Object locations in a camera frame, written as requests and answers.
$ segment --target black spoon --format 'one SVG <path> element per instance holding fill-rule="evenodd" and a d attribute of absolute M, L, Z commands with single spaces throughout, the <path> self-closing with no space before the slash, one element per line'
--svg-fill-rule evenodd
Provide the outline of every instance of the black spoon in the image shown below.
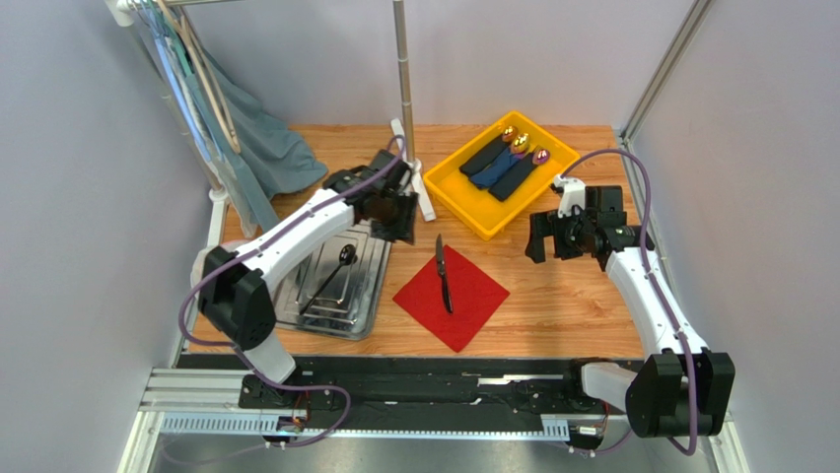
<path fill-rule="evenodd" d="M 356 262 L 356 246 L 352 244 L 345 244 L 344 247 L 341 248 L 341 253 L 338 254 L 338 266 L 336 266 L 335 269 L 332 270 L 332 273 L 330 273 L 329 276 L 326 277 L 326 280 L 320 285 L 320 287 L 317 288 L 317 291 L 315 291 L 313 298 L 310 299 L 310 301 L 306 305 L 304 305 L 304 308 L 301 309 L 300 315 L 307 313 L 307 310 L 309 310 L 310 307 L 312 307 L 315 303 L 315 299 L 317 299 L 317 297 L 320 296 L 320 293 L 324 290 L 324 288 L 326 288 L 329 282 L 332 281 L 335 275 L 338 274 L 338 271 L 341 268 L 343 268 L 344 266 L 350 266 L 354 262 Z"/>

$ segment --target vertical pole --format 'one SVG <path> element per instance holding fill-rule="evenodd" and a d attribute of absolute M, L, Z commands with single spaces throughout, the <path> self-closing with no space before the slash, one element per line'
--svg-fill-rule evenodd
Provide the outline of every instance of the vertical pole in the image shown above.
<path fill-rule="evenodd" d="M 402 126 L 405 129 L 406 161 L 414 163 L 414 115 L 411 111 L 411 81 L 408 77 L 408 41 L 405 35 L 405 3 L 393 0 L 396 29 L 396 60 L 399 64 L 399 93 L 402 98 Z"/>

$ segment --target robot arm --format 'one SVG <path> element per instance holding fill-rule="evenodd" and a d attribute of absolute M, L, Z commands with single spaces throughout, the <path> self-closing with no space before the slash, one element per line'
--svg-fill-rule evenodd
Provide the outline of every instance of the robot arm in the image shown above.
<path fill-rule="evenodd" d="M 525 254 L 535 263 L 545 261 L 543 239 L 553 237 L 554 257 L 570 259 L 588 253 L 597 259 L 630 309 L 648 357 L 639 372 L 605 361 L 582 364 L 578 373 L 581 395 L 627 413 L 639 437 L 687 436 L 685 354 L 643 264 L 642 251 L 646 251 L 650 271 L 662 272 L 651 239 L 646 238 L 646 248 L 640 247 L 640 227 L 627 225 L 620 186 L 586 186 L 574 177 L 558 175 L 552 189 L 562 193 L 560 207 L 530 215 Z M 735 366 L 728 354 L 709 350 L 685 319 L 664 278 L 658 280 L 694 360 L 698 435 L 717 435 L 723 427 Z"/>
<path fill-rule="evenodd" d="M 369 166 L 334 173 L 306 204 L 260 238 L 233 252 L 218 246 L 207 254 L 205 277 L 238 255 L 258 250 L 204 286 L 198 308 L 272 381 L 283 382 L 295 369 L 294 359 L 273 334 L 276 317 L 271 297 L 290 271 L 328 239 L 363 220 L 371 220 L 373 237 L 413 244 L 417 194 L 400 192 L 401 183 L 410 175 L 405 162 L 396 163 L 362 191 L 336 199 L 393 160 L 394 155 L 382 150 Z M 327 200 L 332 203 L 319 208 Z M 290 227 L 303 215 L 309 217 Z"/>

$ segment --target wooden tabletop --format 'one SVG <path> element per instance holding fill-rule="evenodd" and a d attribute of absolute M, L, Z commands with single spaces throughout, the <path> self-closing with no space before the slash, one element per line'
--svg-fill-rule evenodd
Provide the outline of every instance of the wooden tabletop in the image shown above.
<path fill-rule="evenodd" d="M 390 138 L 385 126 L 296 126 L 330 172 L 365 165 Z M 477 135 L 484 125 L 422 125 L 415 130 L 415 153 L 424 169 L 434 166 Z M 544 126 L 579 153 L 615 146 L 607 126 Z M 621 184 L 631 224 L 638 218 L 632 204 L 624 168 L 617 156 L 589 160 L 573 175 L 588 185 Z M 282 218 L 306 202 L 317 186 L 296 195 L 278 196 L 273 205 Z M 557 208 L 558 197 L 546 189 L 539 199 L 516 217 L 503 232 L 483 241 L 457 217 L 435 204 L 438 219 L 423 222 L 418 212 L 413 246 L 395 243 L 385 273 L 376 324 L 361 341 L 277 329 L 292 354 L 385 355 L 423 357 L 566 358 L 642 356 L 639 336 L 618 291 L 588 256 L 569 261 L 551 259 L 533 264 L 525 257 L 528 214 Z M 434 256 L 435 238 L 445 236 L 452 248 L 510 291 L 469 345 L 455 353 L 392 300 L 420 268 Z M 240 221 L 229 209 L 224 240 L 241 239 Z M 200 316 L 193 333 L 207 340 L 224 340 Z M 224 351 L 190 346 L 192 352 Z"/>

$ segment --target white wall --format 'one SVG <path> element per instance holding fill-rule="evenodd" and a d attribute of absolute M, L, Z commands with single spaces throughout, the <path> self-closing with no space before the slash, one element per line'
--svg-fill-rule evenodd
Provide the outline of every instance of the white wall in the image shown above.
<path fill-rule="evenodd" d="M 0 16 L 0 470 L 115 471 L 207 183 L 102 0 Z"/>
<path fill-rule="evenodd" d="M 645 122 L 683 308 L 732 355 L 755 472 L 837 471 L 840 4 L 711 9 Z"/>
<path fill-rule="evenodd" d="M 622 125 L 691 0 L 406 0 L 417 123 Z M 400 113 L 390 0 L 247 0 L 190 9 L 207 48 L 275 114 Z"/>

